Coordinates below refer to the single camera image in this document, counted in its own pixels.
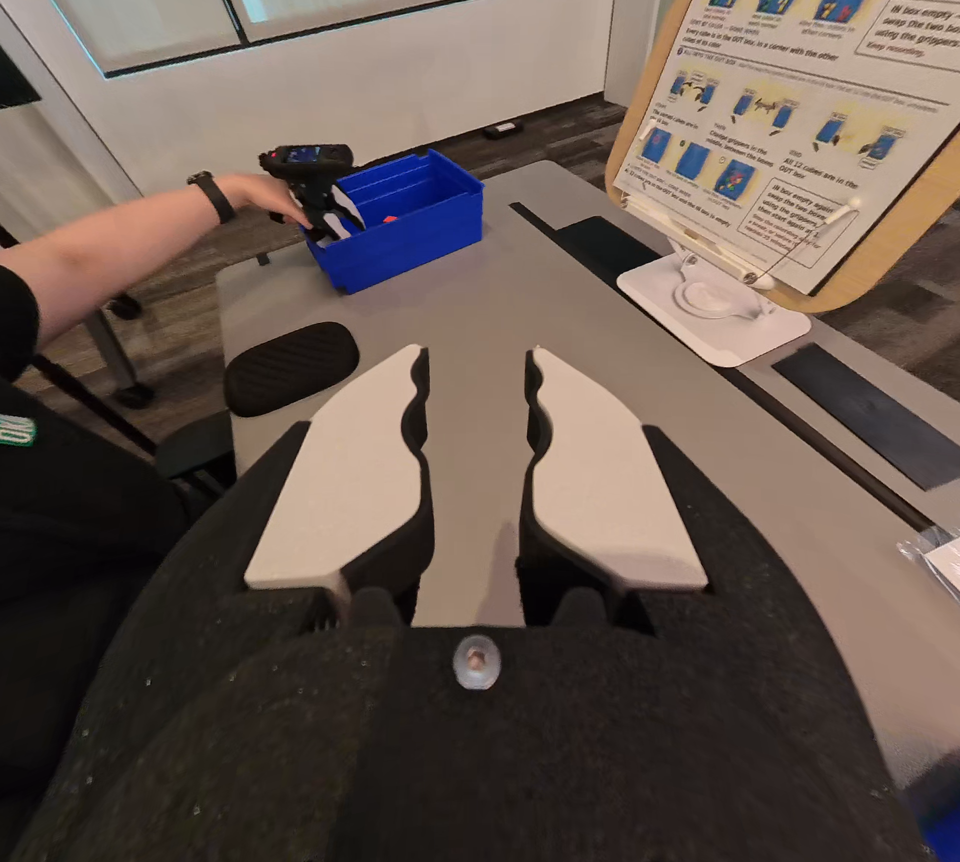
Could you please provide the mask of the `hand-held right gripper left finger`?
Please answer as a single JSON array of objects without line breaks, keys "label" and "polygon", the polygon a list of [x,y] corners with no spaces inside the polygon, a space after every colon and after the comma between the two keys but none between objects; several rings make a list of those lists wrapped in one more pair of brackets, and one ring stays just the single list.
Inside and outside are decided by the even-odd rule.
[{"label": "hand-held right gripper left finger", "polygon": [[436,545],[429,395],[429,351],[410,344],[312,416],[247,564],[250,590],[322,590],[343,617],[378,589],[413,621]]}]

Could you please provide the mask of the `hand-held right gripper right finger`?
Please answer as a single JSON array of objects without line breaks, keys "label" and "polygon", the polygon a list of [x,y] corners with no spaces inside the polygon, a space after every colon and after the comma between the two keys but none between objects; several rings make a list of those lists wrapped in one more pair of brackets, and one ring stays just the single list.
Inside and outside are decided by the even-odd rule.
[{"label": "hand-held right gripper right finger", "polygon": [[543,346],[524,363],[526,439],[515,562],[525,624],[550,624],[585,590],[613,624],[640,624],[650,593],[710,580],[647,428],[600,382]]}]

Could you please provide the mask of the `blue plastic bin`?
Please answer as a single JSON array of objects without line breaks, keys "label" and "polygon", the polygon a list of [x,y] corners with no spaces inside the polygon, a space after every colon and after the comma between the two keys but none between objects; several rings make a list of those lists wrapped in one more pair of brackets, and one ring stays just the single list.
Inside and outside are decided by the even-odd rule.
[{"label": "blue plastic bin", "polygon": [[958,776],[935,778],[930,774],[911,784],[904,793],[904,799],[925,843],[937,860],[958,861]]},{"label": "blue plastic bin", "polygon": [[[481,240],[484,184],[434,149],[350,173],[339,180],[366,231],[309,252],[334,288],[352,294]],[[383,224],[387,215],[397,221]]]}]

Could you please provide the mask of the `person's left forearm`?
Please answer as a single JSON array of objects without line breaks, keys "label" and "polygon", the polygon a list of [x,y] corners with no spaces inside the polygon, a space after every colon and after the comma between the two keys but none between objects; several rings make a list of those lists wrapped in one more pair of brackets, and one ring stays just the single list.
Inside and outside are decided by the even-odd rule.
[{"label": "person's left forearm", "polygon": [[40,346],[107,300],[193,248],[242,204],[238,176],[208,177],[173,192],[98,211],[6,249],[2,266],[30,289]]}]

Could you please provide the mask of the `person's left hand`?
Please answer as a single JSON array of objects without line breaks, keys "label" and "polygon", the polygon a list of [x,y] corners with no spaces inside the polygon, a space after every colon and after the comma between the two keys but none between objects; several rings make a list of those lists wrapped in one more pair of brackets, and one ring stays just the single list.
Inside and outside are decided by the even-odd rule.
[{"label": "person's left hand", "polygon": [[312,228],[303,208],[282,180],[267,174],[238,173],[218,177],[217,184],[237,212],[257,208],[277,216],[283,224]]}]

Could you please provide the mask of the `black wristwatch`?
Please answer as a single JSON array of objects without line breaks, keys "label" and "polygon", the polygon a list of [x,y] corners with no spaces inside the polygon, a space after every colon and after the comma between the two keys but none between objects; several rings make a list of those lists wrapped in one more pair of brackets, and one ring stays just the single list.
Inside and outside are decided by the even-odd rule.
[{"label": "black wristwatch", "polygon": [[186,184],[195,186],[206,197],[220,225],[226,225],[237,217],[237,209],[210,171],[201,170],[191,174]]}]

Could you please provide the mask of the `rolling stand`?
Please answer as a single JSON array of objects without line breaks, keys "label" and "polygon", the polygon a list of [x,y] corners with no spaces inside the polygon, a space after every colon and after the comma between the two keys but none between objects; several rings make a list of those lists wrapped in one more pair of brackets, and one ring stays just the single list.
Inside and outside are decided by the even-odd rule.
[{"label": "rolling stand", "polygon": [[105,311],[124,320],[143,314],[127,291],[162,259],[139,243],[124,247],[123,239],[136,239],[138,232],[137,223],[100,212],[6,250],[3,262],[26,280],[38,303],[39,340],[50,343],[84,327],[113,378],[113,399],[134,410],[148,407],[155,391],[138,377]]}]

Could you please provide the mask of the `white sheet holder bar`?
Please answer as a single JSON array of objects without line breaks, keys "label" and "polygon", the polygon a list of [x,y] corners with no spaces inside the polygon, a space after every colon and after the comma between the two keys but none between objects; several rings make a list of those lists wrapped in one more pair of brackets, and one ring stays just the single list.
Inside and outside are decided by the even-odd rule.
[{"label": "white sheet holder bar", "polygon": [[865,208],[849,186],[812,170],[776,138],[740,138],[657,104],[615,184],[625,207],[676,232],[747,276],[811,295],[858,239]]}]

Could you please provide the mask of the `laminated printed paper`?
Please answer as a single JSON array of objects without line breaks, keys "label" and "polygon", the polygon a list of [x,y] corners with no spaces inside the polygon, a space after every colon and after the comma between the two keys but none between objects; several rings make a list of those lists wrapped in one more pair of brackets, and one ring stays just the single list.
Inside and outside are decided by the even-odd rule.
[{"label": "laminated printed paper", "polygon": [[932,525],[918,535],[899,542],[897,551],[924,567],[959,601],[959,527]]}]

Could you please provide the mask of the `black wall screen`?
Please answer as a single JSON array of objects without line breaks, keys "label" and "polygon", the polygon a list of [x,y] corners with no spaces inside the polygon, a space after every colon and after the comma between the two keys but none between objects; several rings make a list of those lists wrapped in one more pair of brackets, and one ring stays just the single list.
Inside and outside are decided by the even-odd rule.
[{"label": "black wall screen", "polygon": [[0,50],[0,106],[2,110],[29,106],[42,101],[42,96],[6,51]]}]

